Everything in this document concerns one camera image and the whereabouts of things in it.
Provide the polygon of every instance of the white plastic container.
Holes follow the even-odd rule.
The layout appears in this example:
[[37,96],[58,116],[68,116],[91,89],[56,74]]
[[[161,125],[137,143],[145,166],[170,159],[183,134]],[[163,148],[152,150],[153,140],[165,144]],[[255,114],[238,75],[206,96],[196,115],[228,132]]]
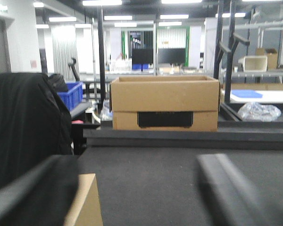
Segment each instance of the white plastic container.
[[239,59],[244,72],[266,72],[267,56],[244,56]]

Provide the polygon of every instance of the black bag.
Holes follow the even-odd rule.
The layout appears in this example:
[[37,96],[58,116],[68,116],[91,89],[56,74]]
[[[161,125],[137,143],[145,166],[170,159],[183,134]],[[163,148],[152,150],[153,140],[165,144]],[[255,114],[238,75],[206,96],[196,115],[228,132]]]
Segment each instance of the black bag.
[[48,82],[53,86],[56,92],[68,92],[68,87],[61,74],[52,74],[48,77]]

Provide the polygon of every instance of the white basket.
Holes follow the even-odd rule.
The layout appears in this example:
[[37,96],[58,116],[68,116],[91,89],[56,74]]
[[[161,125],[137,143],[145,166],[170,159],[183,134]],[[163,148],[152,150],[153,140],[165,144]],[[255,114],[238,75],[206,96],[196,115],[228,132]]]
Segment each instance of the white basket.
[[239,59],[244,72],[266,72],[267,56],[245,56]]
[[111,60],[109,70],[111,72],[130,72],[132,70],[132,60]]

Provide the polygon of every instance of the white table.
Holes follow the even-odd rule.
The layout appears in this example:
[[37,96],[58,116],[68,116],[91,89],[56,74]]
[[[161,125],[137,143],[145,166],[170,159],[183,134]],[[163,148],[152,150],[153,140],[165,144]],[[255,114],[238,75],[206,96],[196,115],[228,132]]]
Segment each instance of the white table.
[[240,98],[231,93],[231,102],[246,103],[246,102],[259,102],[259,103],[283,103],[283,91],[263,91],[256,90],[257,93],[263,95],[262,98]]

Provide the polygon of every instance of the blue plastic crate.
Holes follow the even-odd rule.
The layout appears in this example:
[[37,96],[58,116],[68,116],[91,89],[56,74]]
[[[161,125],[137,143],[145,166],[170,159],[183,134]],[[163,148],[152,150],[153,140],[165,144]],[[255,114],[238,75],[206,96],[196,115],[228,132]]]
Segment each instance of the blue plastic crate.
[[68,92],[58,92],[58,95],[68,108],[74,109],[83,100],[83,83],[82,82],[67,82]]

